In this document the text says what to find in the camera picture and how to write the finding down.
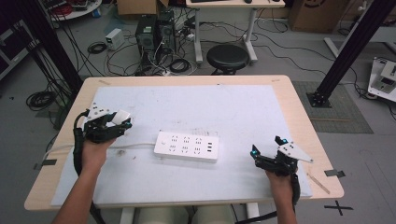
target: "white power strip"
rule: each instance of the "white power strip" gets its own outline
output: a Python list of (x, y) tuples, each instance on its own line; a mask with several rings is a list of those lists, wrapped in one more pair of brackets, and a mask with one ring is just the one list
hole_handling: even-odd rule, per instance
[(170, 159), (216, 162), (219, 156), (219, 138), (160, 132), (154, 154)]

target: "white paper sheet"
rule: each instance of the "white paper sheet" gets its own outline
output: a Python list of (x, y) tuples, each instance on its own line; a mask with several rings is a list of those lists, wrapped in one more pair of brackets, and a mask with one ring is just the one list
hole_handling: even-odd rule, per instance
[[(269, 199), (252, 144), (274, 157), (276, 135), (292, 140), (271, 86), (103, 87), (93, 101), (131, 113), (134, 126), (114, 146), (155, 143), (159, 131), (219, 137), (214, 164), (160, 159), (153, 146), (109, 149), (93, 197), (100, 205)], [(302, 197), (312, 196), (301, 165), (298, 175)], [(52, 205), (62, 205), (76, 179), (70, 153)]]

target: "floor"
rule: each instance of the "floor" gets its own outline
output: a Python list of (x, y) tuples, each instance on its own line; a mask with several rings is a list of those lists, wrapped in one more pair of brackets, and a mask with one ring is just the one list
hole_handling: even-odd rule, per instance
[[(102, 7), (102, 17), (94, 19), (90, 16), (70, 21), (71, 31), (81, 50), (95, 41), (104, 41), (104, 36), (114, 28), (129, 30), (132, 34), (136, 21), (121, 20), (114, 14), (115, 8)], [(260, 20), (261, 27), (276, 31), (271, 21)], [(237, 24), (244, 29), (245, 24)], [(278, 29), (284, 26), (277, 23)], [(224, 41), (227, 38), (235, 39), (224, 29), (213, 26), (202, 26), (205, 39)], [(233, 34), (242, 33), (230, 28)], [(73, 49), (69, 40), (61, 29), (57, 30), (73, 63), (76, 63)], [(276, 42), (270, 41), (263, 35), (256, 35), (253, 42), (259, 61), (243, 70), (239, 75), (274, 75), (283, 74), (295, 81), (321, 81), (324, 74), (332, 66), (332, 61), (323, 58), (307, 48), (333, 59), (333, 56), (323, 41), (323, 37), (331, 37), (340, 45), (344, 37), (336, 32), (331, 35), (298, 33), (288, 30), (286, 33), (271, 33), (255, 27), (255, 32), (266, 35)], [(213, 43), (203, 43), (204, 56)], [(186, 58), (193, 60), (193, 44), (184, 47)], [(299, 66), (305, 69), (315, 69), (323, 72), (312, 72), (298, 68), (289, 59), (278, 59), (276, 56), (292, 58)], [(105, 53), (91, 55), (90, 61), (100, 72), (104, 73)], [(396, 61), (396, 55), (382, 43), (370, 43), (366, 46), (352, 67), (357, 72), (358, 84), (366, 88), (371, 71), (372, 59), (385, 57)], [(127, 66), (138, 62), (139, 53), (136, 46), (128, 47), (115, 55), (114, 64)], [(193, 71), (192, 75), (209, 75), (213, 68), (204, 62)], [(90, 76), (86, 68), (81, 69), (80, 75)], [(354, 74), (349, 70), (343, 78), (343, 83), (353, 82)], [(49, 141), (57, 133), (52, 128), (48, 118), (38, 118), (36, 112), (31, 111), (25, 104), (26, 98), (37, 91), (46, 88), (39, 68), (32, 58), (25, 58), (15, 69), (0, 81), (0, 118), (1, 118), (1, 150), (0, 150), (0, 223), (49, 223), (56, 212), (31, 212), (23, 207), (24, 201), (35, 182), (38, 171), (34, 165), (40, 162)], [(297, 204), (296, 214), (300, 223), (394, 223), (396, 220), (396, 178), (392, 178), (396, 170), (394, 147), (396, 146), (396, 120), (392, 118), (386, 105), (367, 101), (359, 97), (352, 85), (346, 89), (357, 105), (373, 134), (346, 134), (346, 133), (318, 133), (332, 166), (338, 171), (344, 171), (345, 177), (340, 178), (344, 187), (345, 196), (336, 201), (340, 206), (351, 207), (353, 210), (324, 208), (324, 205), (336, 206), (335, 200), (301, 200)], [(261, 214), (273, 211), (271, 203), (260, 204)], [(244, 205), (236, 204), (238, 218), (246, 217)], [(103, 214), (108, 223), (120, 222), (120, 209), (108, 209)], [(263, 223), (276, 223), (274, 219)]]

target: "chair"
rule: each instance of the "chair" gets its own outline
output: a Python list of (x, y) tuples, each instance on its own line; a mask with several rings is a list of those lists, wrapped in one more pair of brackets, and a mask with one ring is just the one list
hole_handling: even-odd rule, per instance
[(235, 45), (217, 45), (207, 52), (206, 59), (216, 68), (212, 76), (235, 75), (237, 70), (246, 67), (249, 62), (248, 53)]

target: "wooden table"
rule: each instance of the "wooden table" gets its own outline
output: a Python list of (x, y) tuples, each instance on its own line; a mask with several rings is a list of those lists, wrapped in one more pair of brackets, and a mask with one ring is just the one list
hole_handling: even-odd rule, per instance
[[(194, 86), (194, 85), (271, 85), (281, 107), (284, 119), (289, 126), (290, 135), (304, 149), (315, 163), (303, 163), (309, 173), (309, 184), (313, 192), (310, 199), (340, 198), (343, 188), (336, 176), (327, 177), (326, 170), (332, 165), (323, 146), (318, 140), (311, 122), (286, 76), (196, 76), (196, 77), (91, 77), (85, 80), (80, 93), (59, 132), (53, 147), (74, 143), (73, 122), (77, 115), (89, 108), (99, 87), (105, 86)], [(54, 210), (50, 205), (60, 180), (60, 173), (69, 149), (50, 153), (48, 159), (57, 160), (55, 165), (43, 166), (29, 193), (25, 208), (27, 210)]]
[(273, 0), (252, 0), (250, 4), (245, 3), (245, 0), (228, 0), (228, 1), (215, 1), (215, 2), (202, 2), (202, 3), (192, 3), (191, 0), (186, 1), (186, 5), (188, 7), (195, 9), (195, 36), (194, 36), (194, 48), (195, 48), (195, 59), (197, 63), (202, 63), (204, 61), (201, 51), (201, 42), (200, 42), (200, 21), (206, 20), (206, 18), (201, 19), (200, 9), (201, 8), (213, 8), (213, 13), (218, 14), (219, 9), (227, 8), (226, 17), (234, 17), (238, 13), (243, 13), (239, 11), (233, 11), (234, 9), (250, 9), (248, 15), (248, 29), (247, 33), (244, 35), (244, 43), (247, 48), (247, 53), (249, 55), (251, 62), (257, 62), (257, 56), (251, 45), (250, 38), (253, 32), (254, 21), (256, 19), (257, 8), (261, 7), (284, 7), (285, 3), (283, 1), (274, 2)]

